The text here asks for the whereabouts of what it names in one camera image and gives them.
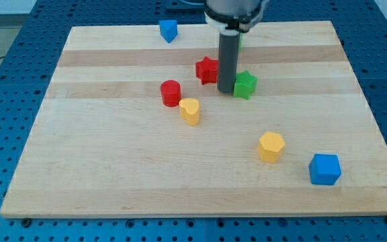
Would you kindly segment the grey robot arm flange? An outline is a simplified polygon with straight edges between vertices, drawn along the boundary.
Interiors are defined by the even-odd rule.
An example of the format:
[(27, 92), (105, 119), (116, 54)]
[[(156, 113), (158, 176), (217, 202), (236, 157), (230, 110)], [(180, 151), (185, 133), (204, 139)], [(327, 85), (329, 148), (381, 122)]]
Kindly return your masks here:
[(269, 0), (205, 0), (206, 22), (221, 34), (247, 33), (263, 18)]

